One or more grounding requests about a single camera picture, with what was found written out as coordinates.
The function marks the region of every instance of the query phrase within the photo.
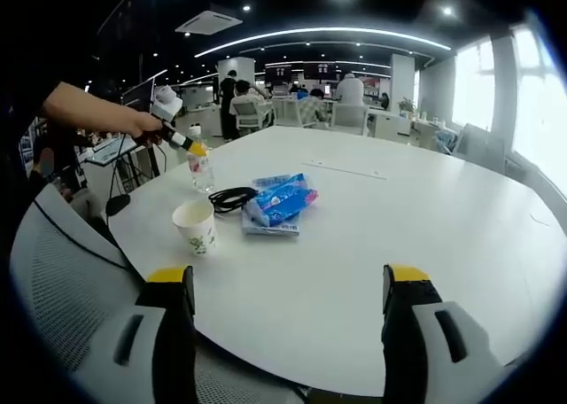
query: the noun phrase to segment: blue packaging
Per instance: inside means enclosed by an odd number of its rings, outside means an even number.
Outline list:
[[[258,194],[246,204],[245,211],[260,225],[274,227],[299,214],[317,196],[316,190],[307,187],[305,176],[298,174]]]

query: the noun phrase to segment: paper cup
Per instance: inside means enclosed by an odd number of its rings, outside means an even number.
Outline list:
[[[211,202],[202,199],[184,203],[175,209],[172,218],[194,255],[206,256],[216,249],[217,234]]]

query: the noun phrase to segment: black ceiling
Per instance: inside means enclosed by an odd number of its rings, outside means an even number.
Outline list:
[[[43,13],[56,12],[58,15],[57,30],[65,38],[66,54],[76,51],[77,56],[69,56],[69,76],[77,85],[86,83],[88,79],[110,75],[120,85],[127,87],[138,82],[138,57],[125,53],[113,59],[112,67],[101,66],[101,61],[91,57],[100,57],[100,39],[97,41],[97,30],[121,0],[69,0],[56,6],[63,0],[54,0],[51,4],[42,2]],[[524,0],[148,0],[151,14],[142,18],[142,30],[147,34],[144,44],[140,44],[136,52],[144,55],[143,77],[148,77],[163,69],[168,69],[167,77],[172,83],[184,82],[191,76],[198,77],[214,71],[215,63],[227,56],[235,57],[240,51],[254,51],[242,54],[257,60],[257,71],[263,70],[266,63],[287,60],[318,60],[321,54],[325,59],[359,60],[375,64],[389,64],[392,52],[376,46],[361,45],[356,42],[387,45],[417,51],[424,56],[416,56],[419,66],[431,58],[443,59],[451,52],[425,45],[383,35],[354,33],[316,33],[302,35],[286,35],[266,40],[239,44],[225,50],[207,54],[202,58],[194,58],[201,51],[214,46],[241,39],[251,35],[259,35],[277,30],[302,27],[365,27],[385,29],[426,39],[458,48],[473,39],[491,33],[502,25],[519,21],[522,18]],[[185,37],[175,32],[183,22],[209,8],[210,4],[232,10],[243,24],[221,31],[218,34],[191,35]],[[252,10],[248,13],[242,7],[249,4]],[[444,16],[441,7],[454,7],[453,17]],[[313,42],[307,47],[304,42]],[[260,51],[261,46],[282,43],[294,45],[267,48]],[[368,70],[381,73],[380,69],[368,67]]]

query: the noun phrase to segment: window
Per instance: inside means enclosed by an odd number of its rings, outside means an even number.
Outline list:
[[[418,107],[419,105],[419,70],[416,70],[416,74],[414,74],[414,106]]]
[[[513,30],[517,64],[517,116],[512,150],[538,167],[567,194],[567,97],[543,43],[526,27]]]
[[[490,131],[494,113],[494,55],[487,37],[457,51],[453,122]]]

